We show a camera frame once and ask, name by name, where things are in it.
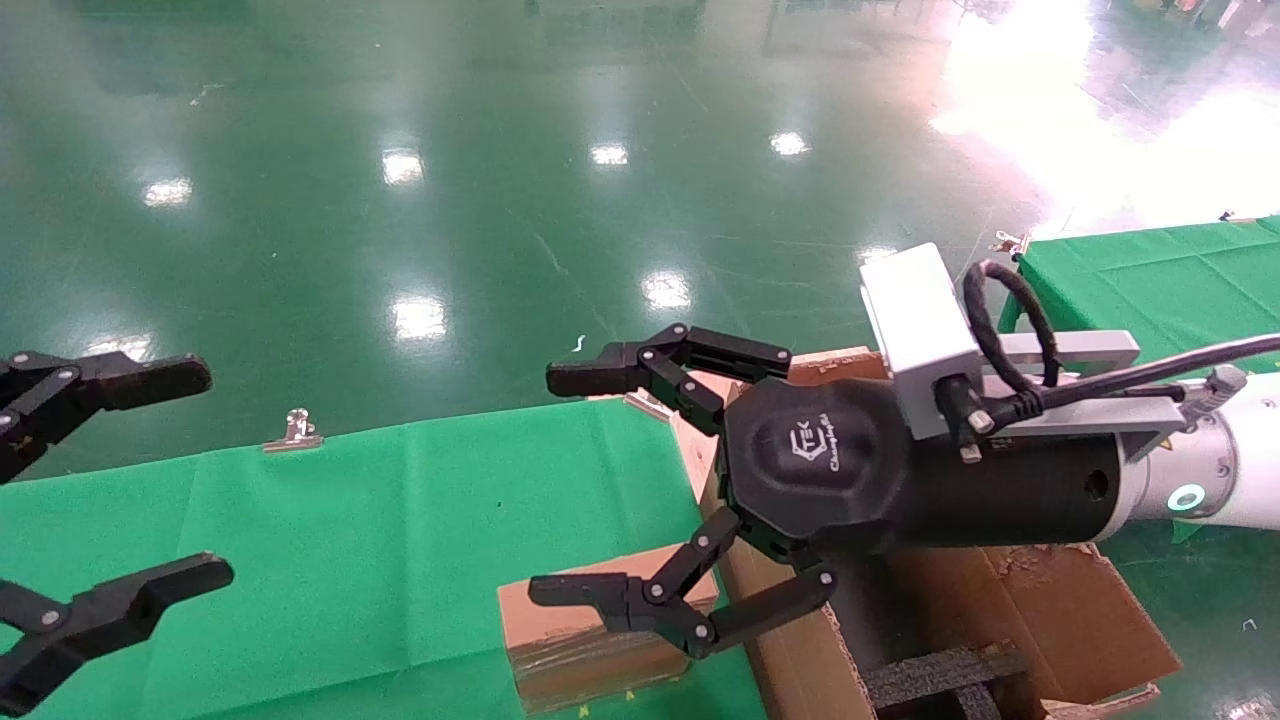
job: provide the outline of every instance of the cable connector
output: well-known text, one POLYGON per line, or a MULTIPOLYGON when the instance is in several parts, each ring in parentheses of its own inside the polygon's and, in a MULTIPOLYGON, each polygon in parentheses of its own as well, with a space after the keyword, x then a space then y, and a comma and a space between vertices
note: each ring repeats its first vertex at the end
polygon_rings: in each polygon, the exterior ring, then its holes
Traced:
POLYGON ((996 429, 982 398, 965 375, 947 375, 933 384, 933 401, 951 430, 951 442, 966 464, 982 460, 978 437, 996 429))
POLYGON ((996 432, 1014 423, 1039 418, 1044 414, 1044 402, 1038 392, 1023 391, 1009 397, 987 398, 987 413, 996 421, 996 427, 992 429, 996 432))

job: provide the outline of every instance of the brown box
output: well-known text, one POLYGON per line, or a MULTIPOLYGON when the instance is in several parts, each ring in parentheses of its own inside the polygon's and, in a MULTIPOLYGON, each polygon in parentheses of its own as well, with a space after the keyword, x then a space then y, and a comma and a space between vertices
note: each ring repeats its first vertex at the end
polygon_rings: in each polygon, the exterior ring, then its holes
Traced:
MULTIPOLYGON (((564 573, 627 573, 652 577, 678 544, 618 557, 564 573)), ((710 612, 718 591, 708 574, 685 596, 710 612)), ((681 675, 689 659, 653 633, 609 634, 591 607, 540 607, 529 580, 498 588, 507 659, 526 714, 580 705, 681 675)))
MULTIPOLYGON (((817 384, 884 377, 879 355, 861 347, 799 356, 790 379, 817 384)), ((699 379, 730 401, 736 396, 730 380, 704 374, 699 379)), ((709 474, 716 438, 680 418, 672 423, 707 516, 719 505, 709 474)), ((915 551, 891 557, 891 565, 919 605, 934 650, 1016 646, 1030 666, 1030 687, 1023 694, 1041 701, 1019 707, 1024 717, 1015 720, 1107 717, 1158 696, 1151 682, 1181 667, 1093 544, 915 551), (1105 702, 1125 692, 1130 694, 1105 702)), ((741 542, 719 568, 731 601, 794 574, 741 542)), ((767 633, 746 651, 772 720, 876 719, 829 611, 767 633)))

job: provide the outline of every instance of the metal bracket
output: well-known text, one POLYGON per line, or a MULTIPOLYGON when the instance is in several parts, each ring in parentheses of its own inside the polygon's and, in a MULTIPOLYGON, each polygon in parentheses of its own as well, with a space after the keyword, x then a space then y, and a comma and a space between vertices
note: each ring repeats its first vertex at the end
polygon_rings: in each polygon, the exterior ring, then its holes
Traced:
POLYGON ((262 452, 288 452, 291 450, 311 450, 324 445, 324 436, 315 434, 311 414, 306 407, 289 410, 284 416, 284 437, 262 445, 262 452))
MULTIPOLYGON (((1059 359, 1064 365, 1082 365, 1083 375, 1128 368, 1140 352, 1128 331, 1073 331, 1056 336, 1059 359)), ((1002 334, 1000 345, 1015 365, 1039 363, 1034 333, 1002 334)), ((1002 397, 1011 392, 998 377, 983 375, 984 395, 1002 397)), ((1124 461, 1137 462, 1185 425, 1178 404, 1167 397, 1115 397, 1055 407, 1039 418, 1010 425, 996 437, 1115 433, 1123 441, 1124 461)))

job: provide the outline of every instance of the green cloth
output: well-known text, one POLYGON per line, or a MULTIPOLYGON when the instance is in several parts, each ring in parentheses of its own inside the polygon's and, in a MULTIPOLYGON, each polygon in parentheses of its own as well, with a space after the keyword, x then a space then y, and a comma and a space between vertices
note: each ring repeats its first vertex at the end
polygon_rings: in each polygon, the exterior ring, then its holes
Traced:
MULTIPOLYGON (((1033 242, 1019 272, 1055 329, 1126 329, 1140 361, 1280 332, 1280 217, 1033 242)), ((1000 331, 1016 319, 1006 302, 1000 331)), ((1236 365, 1275 372, 1280 354, 1236 365)))
MULTIPOLYGON (((204 550, 236 569, 151 642, 86 665, 37 720, 524 717, 497 588, 682 542, 699 521, 667 425, 575 402, 12 484, 0 577, 67 600, 204 550)), ((588 711, 764 717, 741 648, 588 711)))

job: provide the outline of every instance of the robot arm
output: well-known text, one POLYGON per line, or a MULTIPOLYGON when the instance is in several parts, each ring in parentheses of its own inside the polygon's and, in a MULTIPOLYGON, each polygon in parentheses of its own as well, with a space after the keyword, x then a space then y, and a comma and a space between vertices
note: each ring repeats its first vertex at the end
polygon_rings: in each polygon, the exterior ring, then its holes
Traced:
MULTIPOLYGON (((0 360, 0 486, 99 410, 187 397, 210 384, 193 355, 146 364, 123 352, 0 360)), ((0 715, 31 712, 86 662, 146 641, 170 606, 233 577, 225 560, 204 552, 100 583, 67 603, 0 579, 0 623, 22 633, 0 655, 0 715)))
POLYGON ((1265 439, 1280 428, 1280 383, 1251 382, 1239 393, 1242 378, 1224 366, 1203 387, 1142 384, 1274 350, 1280 336, 1140 368, 1128 368, 1138 347, 1124 332, 1046 341, 1047 325, 1038 323, 1036 336, 992 332, 978 342, 984 333, 970 332, 933 246, 864 266, 863 297, 891 380, 792 386, 785 366, 765 365, 788 364, 786 350, 685 325, 611 345, 586 365, 548 368, 556 395, 645 387, 699 419, 704 433, 718 433, 726 509, 653 578, 541 577, 530 584, 531 600, 593 606, 612 632, 653 630, 703 657, 822 606, 838 580, 828 559, 838 556, 1088 542, 1130 519, 1280 525, 1280 491, 1266 482, 1280 456, 1265 439), (681 334, 714 342, 689 352, 681 341, 663 341, 681 334), (699 363, 699 352, 728 347, 750 350, 732 363, 699 363), (984 373, 991 355, 997 375, 984 373), (655 357, 669 364, 653 365, 655 357), (1010 368, 1036 363, 1046 375, 1060 364, 1096 374, 1052 387, 1010 377, 1010 368), (698 402, 681 389, 705 388, 680 365, 754 384, 728 407, 698 402), (609 373, 613 379, 599 382, 609 373), (795 580, 708 618, 691 614, 681 596, 737 538, 794 566, 795 580))

